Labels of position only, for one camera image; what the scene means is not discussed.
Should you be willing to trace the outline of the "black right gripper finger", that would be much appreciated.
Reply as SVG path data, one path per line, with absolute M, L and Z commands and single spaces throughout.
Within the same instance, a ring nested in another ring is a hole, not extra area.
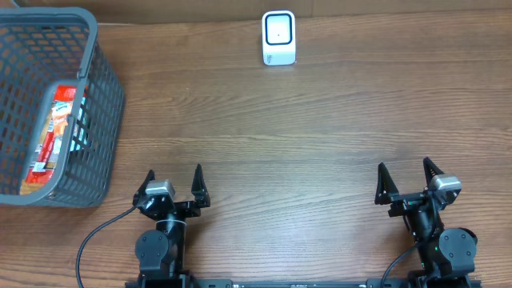
M 442 185 L 442 176 L 445 174 L 439 169 L 434 162 L 425 157 L 422 161 L 423 169 L 426 178 L 426 184 L 428 188 L 439 188 Z
M 386 165 L 381 162 L 378 165 L 378 184 L 375 192 L 374 204 L 391 204 L 397 196 L 399 196 L 398 188 L 386 168 Z

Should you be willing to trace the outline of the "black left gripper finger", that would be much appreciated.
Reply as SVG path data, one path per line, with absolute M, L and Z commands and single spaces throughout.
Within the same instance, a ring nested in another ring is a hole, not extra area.
M 202 166 L 200 164 L 197 164 L 197 167 L 194 172 L 191 193 L 194 196 L 194 202 L 196 203 L 197 207 L 210 207 L 210 195 L 206 188 Z
M 145 180 L 142 182 L 142 184 L 140 185 L 140 187 L 137 189 L 136 193 L 133 196 L 133 206 L 138 206 L 140 200 L 146 196 L 146 188 L 148 184 L 153 180 L 155 180 L 155 173 L 153 170 L 149 170 L 145 177 Z

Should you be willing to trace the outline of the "teal snack pouch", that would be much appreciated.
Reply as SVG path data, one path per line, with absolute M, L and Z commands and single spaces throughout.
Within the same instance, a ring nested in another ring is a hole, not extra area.
M 70 143 L 70 152 L 77 152 L 84 148 L 87 144 L 87 138 L 85 131 L 85 124 L 88 121 L 88 114 L 81 108 L 78 113 L 78 120 L 74 126 L 73 138 Z

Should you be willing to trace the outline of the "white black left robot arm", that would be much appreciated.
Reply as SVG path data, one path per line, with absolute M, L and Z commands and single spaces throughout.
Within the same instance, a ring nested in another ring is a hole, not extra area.
M 155 221 L 155 228 L 140 235 L 135 243 L 139 260 L 138 287 L 198 287 L 198 281 L 184 268 L 186 220 L 201 215 L 210 206 L 202 166 L 194 172 L 192 200 L 176 202 L 168 180 L 159 181 L 148 172 L 134 195 L 133 204 L 141 214 Z

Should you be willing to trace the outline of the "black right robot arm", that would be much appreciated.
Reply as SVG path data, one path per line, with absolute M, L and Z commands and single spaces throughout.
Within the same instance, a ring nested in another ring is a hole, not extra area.
M 439 169 L 429 158 L 423 159 L 426 186 L 422 191 L 400 194 L 384 163 L 378 165 L 376 205 L 388 205 L 391 218 L 403 219 L 414 244 L 386 268 L 378 285 L 392 287 L 480 287 L 469 274 L 475 271 L 474 258 L 478 238 L 467 228 L 447 229 L 440 212 L 453 204 L 462 191 L 462 182 L 454 174 Z M 422 268 L 412 270 L 405 279 L 388 281 L 392 269 L 414 251 Z

